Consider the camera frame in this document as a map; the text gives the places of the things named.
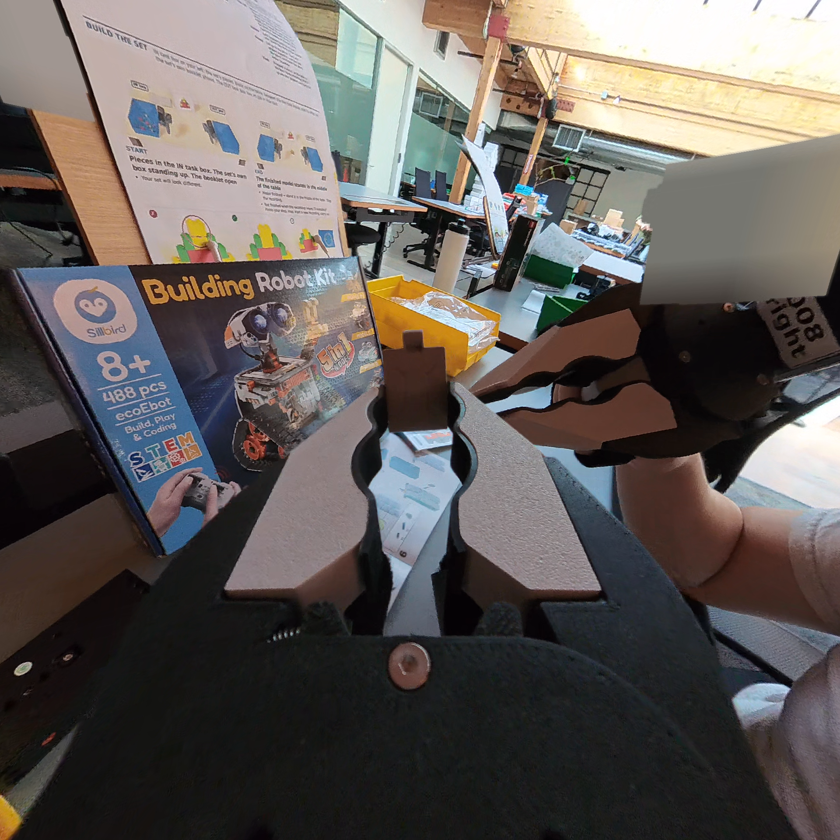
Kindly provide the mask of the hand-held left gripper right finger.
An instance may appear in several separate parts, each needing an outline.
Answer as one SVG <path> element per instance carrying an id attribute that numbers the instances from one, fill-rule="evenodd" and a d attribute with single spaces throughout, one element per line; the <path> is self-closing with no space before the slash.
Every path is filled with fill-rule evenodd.
<path id="1" fill-rule="evenodd" d="M 542 454 L 461 384 L 450 386 L 447 549 L 433 577 L 442 635 L 469 635 L 493 604 L 527 623 L 543 602 L 589 602 L 602 587 Z"/>

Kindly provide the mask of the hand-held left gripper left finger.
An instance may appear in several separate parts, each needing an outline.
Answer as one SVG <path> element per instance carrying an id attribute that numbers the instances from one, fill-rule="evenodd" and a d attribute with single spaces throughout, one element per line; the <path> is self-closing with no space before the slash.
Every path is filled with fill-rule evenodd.
<path id="1" fill-rule="evenodd" d="M 372 478 L 385 389 L 369 389 L 290 454 L 226 582 L 234 599 L 318 602 L 380 634 L 392 594 Z"/>

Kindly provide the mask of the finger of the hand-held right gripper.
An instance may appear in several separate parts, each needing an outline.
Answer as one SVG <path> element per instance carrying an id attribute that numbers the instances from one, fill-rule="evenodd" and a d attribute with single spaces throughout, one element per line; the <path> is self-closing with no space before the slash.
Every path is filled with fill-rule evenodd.
<path id="1" fill-rule="evenodd" d="M 551 327 L 471 387 L 483 403 L 509 398 L 524 387 L 554 383 L 588 361 L 632 359 L 642 330 L 627 309 L 576 324 Z"/>
<path id="2" fill-rule="evenodd" d="M 534 445 L 577 451 L 677 428 L 670 401 L 645 381 L 626 384 L 604 401 L 568 399 L 543 409 L 512 408 L 500 417 Z"/>

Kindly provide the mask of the grey panel part with tab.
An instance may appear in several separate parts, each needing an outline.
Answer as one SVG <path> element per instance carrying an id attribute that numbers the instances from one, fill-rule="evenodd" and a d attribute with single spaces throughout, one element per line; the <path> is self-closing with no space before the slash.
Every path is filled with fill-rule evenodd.
<path id="1" fill-rule="evenodd" d="M 391 433 L 448 428 L 450 396 L 444 347 L 426 347 L 422 330 L 405 330 L 401 349 L 384 350 L 387 426 Z"/>

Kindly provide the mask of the person's right forearm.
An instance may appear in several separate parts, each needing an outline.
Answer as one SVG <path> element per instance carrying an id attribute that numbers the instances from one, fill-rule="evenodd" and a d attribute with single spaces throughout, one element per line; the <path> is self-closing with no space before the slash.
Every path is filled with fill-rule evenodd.
<path id="1" fill-rule="evenodd" d="M 826 631 L 795 579 L 796 511 L 740 508 L 712 489 L 702 458 L 636 458 L 616 468 L 626 526 L 685 594 L 734 613 Z"/>

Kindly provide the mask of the grey desk with wooden edge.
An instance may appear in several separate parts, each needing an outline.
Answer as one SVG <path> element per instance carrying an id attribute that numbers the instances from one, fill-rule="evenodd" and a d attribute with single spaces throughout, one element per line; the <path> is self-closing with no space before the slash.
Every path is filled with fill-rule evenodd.
<path id="1" fill-rule="evenodd" d="M 611 286 L 634 285 L 644 277 L 644 266 L 628 259 L 620 259 L 598 250 L 579 268 L 578 282 L 562 290 L 551 289 L 550 293 L 583 303 L 584 290 L 593 287 L 599 278 L 608 279 Z M 520 350 L 538 335 L 539 312 L 542 306 L 543 288 L 528 278 L 519 279 L 511 291 L 490 287 L 469 300 L 477 306 L 500 314 L 498 345 L 510 352 Z"/>

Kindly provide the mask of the wooden office desk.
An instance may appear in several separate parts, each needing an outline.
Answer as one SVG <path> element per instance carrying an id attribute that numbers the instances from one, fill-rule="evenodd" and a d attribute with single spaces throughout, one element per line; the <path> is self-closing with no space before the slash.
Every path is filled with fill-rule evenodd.
<path id="1" fill-rule="evenodd" d="M 417 195 L 413 196 L 412 201 L 415 204 L 423 205 L 428 211 L 435 211 L 435 213 L 437 214 L 435 225 L 433 226 L 431 233 L 426 240 L 426 245 L 423 251 L 423 263 L 416 262 L 414 260 L 408 261 L 410 265 L 418 268 L 434 270 L 435 248 L 438 241 L 438 237 L 444 230 L 444 222 L 453 222 L 458 220 L 459 218 L 468 222 L 486 222 L 486 215 L 484 214 L 484 212 L 478 213 L 467 209 L 463 205 L 453 204 L 446 201 L 439 201 L 434 198 L 420 197 Z"/>
<path id="2" fill-rule="evenodd" d="M 341 182 L 339 193 L 342 210 L 347 219 L 344 222 L 344 237 L 352 256 L 358 256 L 358 248 L 374 245 L 371 269 L 372 278 L 378 278 L 382 267 L 388 228 L 392 224 L 408 224 L 418 214 L 425 214 L 425 206 L 391 196 L 366 185 Z"/>

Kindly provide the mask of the green plastic bin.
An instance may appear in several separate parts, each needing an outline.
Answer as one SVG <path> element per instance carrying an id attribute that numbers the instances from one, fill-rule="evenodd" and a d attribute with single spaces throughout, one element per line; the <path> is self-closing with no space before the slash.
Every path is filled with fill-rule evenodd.
<path id="1" fill-rule="evenodd" d="M 560 324 L 570 315 L 583 308 L 587 302 L 582 299 L 546 294 L 542 300 L 535 328 L 537 335 L 540 336 L 550 327 Z"/>
<path id="2" fill-rule="evenodd" d="M 537 284 L 563 289 L 574 281 L 577 270 L 576 267 L 564 266 L 531 254 L 524 265 L 522 275 Z"/>

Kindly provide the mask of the white paper sheet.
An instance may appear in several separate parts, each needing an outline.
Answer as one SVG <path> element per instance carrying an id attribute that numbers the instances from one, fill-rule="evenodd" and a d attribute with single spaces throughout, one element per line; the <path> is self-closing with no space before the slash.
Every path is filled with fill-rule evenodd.
<path id="1" fill-rule="evenodd" d="M 531 256 L 573 269 L 578 269 L 594 255 L 593 248 L 565 233 L 557 224 L 544 226 L 535 238 L 531 249 Z"/>

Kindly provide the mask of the tall black carton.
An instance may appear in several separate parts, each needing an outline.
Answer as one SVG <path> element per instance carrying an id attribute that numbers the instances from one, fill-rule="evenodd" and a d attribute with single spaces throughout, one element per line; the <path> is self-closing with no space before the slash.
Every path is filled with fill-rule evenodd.
<path id="1" fill-rule="evenodd" d="M 511 291 L 522 276 L 533 240 L 539 235 L 543 220 L 528 214 L 514 217 L 507 244 L 499 261 L 493 287 Z"/>

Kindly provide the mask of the open instruction booklet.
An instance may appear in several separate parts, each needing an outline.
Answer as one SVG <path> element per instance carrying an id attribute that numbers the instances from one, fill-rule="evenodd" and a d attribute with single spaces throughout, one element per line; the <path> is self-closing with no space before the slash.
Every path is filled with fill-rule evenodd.
<path id="1" fill-rule="evenodd" d="M 371 481 L 382 550 L 392 570 L 391 612 L 460 481 L 450 465 L 452 446 L 414 453 L 389 430 L 379 441 L 381 468 Z"/>

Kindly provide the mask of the clear plastic bags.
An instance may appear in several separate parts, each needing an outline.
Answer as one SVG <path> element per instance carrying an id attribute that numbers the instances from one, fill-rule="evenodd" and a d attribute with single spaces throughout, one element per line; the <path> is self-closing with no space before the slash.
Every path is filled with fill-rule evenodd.
<path id="1" fill-rule="evenodd" d="M 392 297 L 391 302 L 464 333 L 468 337 L 469 352 L 487 349 L 497 342 L 493 319 L 440 290 L 429 291 L 417 298 Z"/>

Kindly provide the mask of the white water bottle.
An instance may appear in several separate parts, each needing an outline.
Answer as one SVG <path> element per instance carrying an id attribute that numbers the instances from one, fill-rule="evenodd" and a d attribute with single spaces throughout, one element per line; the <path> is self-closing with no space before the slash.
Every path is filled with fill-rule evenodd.
<path id="1" fill-rule="evenodd" d="M 445 293 L 454 291 L 468 245 L 469 228 L 466 220 L 457 217 L 448 224 L 444 235 L 434 274 L 434 288 Z"/>

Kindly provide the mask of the curved white poster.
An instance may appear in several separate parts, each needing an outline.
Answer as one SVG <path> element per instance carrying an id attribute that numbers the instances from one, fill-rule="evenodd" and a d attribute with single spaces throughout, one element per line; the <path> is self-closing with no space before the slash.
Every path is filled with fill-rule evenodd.
<path id="1" fill-rule="evenodd" d="M 480 180 L 483 186 L 490 252 L 495 258 L 500 258 L 508 243 L 509 222 L 502 190 L 495 174 L 497 147 L 490 143 L 490 151 L 488 151 L 486 147 L 480 147 L 474 141 L 467 139 L 464 134 L 459 146 L 472 167 L 476 169 L 477 180 Z"/>

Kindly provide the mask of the blue robot kit box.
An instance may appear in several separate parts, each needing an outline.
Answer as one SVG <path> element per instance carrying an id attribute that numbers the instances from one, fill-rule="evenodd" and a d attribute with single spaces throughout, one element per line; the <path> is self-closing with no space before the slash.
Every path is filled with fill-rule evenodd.
<path id="1" fill-rule="evenodd" d="M 6 276 L 159 556 L 382 380 L 356 257 Z"/>

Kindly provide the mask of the person's white shirt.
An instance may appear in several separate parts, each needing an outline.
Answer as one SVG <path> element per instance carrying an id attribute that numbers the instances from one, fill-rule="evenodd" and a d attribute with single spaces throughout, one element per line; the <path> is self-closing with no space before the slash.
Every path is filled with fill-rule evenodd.
<path id="1" fill-rule="evenodd" d="M 791 526 L 794 577 L 828 626 L 839 628 L 838 510 Z M 839 646 L 792 687 L 754 684 L 732 704 L 772 793 L 800 838 L 839 838 Z"/>

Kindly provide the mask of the black electronic brick block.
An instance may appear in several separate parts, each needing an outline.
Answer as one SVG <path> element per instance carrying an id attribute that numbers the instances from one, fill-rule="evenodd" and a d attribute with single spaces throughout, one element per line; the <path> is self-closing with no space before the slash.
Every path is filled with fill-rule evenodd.
<path id="1" fill-rule="evenodd" d="M 77 724 L 150 585 L 124 571 L 3 661 L 2 791 L 20 781 Z"/>

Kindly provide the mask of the wooden display board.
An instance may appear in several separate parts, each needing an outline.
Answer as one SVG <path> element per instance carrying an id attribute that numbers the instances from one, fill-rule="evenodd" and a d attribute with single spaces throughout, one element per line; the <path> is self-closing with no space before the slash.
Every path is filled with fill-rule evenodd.
<path id="1" fill-rule="evenodd" d="M 99 123 L 34 109 L 28 114 L 93 264 L 151 264 Z"/>

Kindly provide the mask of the white printed instruction sheet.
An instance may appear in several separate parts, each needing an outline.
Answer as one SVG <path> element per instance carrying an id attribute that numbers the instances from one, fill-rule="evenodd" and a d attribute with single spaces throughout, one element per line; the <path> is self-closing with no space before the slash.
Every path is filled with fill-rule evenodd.
<path id="1" fill-rule="evenodd" d="M 57 2 L 154 264 L 346 256 L 312 63 L 274 2 Z"/>

